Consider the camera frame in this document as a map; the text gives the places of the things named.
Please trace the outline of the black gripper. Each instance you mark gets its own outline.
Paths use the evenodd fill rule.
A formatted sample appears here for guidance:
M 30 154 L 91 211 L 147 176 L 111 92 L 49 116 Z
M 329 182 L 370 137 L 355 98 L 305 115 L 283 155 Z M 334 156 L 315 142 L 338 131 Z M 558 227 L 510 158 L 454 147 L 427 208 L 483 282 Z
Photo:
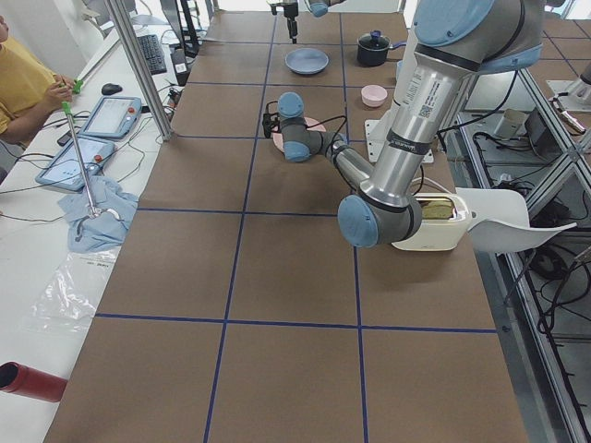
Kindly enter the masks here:
M 287 28 L 289 38 L 292 43 L 297 43 L 297 22 L 295 18 L 298 16 L 298 1 L 297 0 L 270 0 L 271 13 L 276 16 L 279 8 L 283 11 L 283 15 L 287 18 Z
M 279 112 L 271 109 L 275 104 L 277 104 L 277 102 L 267 102 L 262 114 L 261 125 L 265 138 L 271 138 L 272 135 L 277 132 L 277 128 L 280 125 Z

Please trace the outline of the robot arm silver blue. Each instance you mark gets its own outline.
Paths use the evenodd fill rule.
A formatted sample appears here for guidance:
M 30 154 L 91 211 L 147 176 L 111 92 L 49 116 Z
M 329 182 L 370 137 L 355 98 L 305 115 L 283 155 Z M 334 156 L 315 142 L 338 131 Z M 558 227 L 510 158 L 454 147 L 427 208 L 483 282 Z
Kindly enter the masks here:
M 337 132 L 308 129 L 304 103 L 294 92 L 282 94 L 277 110 L 264 113 L 265 137 L 283 136 L 290 162 L 326 157 L 354 189 L 338 208 L 343 237 L 356 247 L 409 239 L 422 211 L 409 187 L 440 130 L 464 78 L 517 71 L 541 55 L 543 1 L 420 1 L 413 16 L 416 67 L 385 137 L 370 164 Z
M 304 5 L 309 13 L 315 18 L 320 18 L 326 15 L 332 6 L 341 4 L 342 1 L 330 1 L 330 0 L 306 0 Z M 283 11 L 283 16 L 286 19 L 288 37 L 291 43 L 297 43 L 298 37 L 298 26 L 296 18 L 299 16 L 299 4 L 297 0 L 280 0 L 280 1 L 268 1 L 267 4 L 271 9 L 271 13 L 276 16 L 278 10 Z

